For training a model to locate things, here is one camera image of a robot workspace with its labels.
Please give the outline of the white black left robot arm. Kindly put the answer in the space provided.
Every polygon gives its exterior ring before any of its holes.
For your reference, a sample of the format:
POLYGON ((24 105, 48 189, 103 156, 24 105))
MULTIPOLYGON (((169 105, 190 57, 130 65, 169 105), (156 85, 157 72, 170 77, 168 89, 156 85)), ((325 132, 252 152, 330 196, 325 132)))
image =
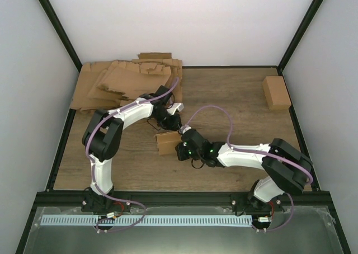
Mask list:
POLYGON ((172 89, 160 86, 155 93, 140 95, 133 102, 112 110, 97 109, 82 138, 85 154, 91 164, 90 188, 97 195, 95 205, 109 211, 114 205, 111 177, 112 160, 120 147, 123 130, 139 120, 155 119, 161 129, 178 131, 182 102, 167 103, 173 96, 172 89))

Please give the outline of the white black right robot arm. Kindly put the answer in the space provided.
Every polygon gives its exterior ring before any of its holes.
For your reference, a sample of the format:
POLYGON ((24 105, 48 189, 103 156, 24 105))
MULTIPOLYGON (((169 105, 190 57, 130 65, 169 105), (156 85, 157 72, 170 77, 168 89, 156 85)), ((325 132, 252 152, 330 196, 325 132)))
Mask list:
POLYGON ((191 159, 208 167, 248 167, 264 170, 267 177, 257 180, 247 196, 249 206, 264 209, 274 198, 284 193, 300 195, 313 182, 312 161, 283 139, 256 146, 210 142, 196 129, 182 128, 181 142, 175 150, 180 161, 191 159))

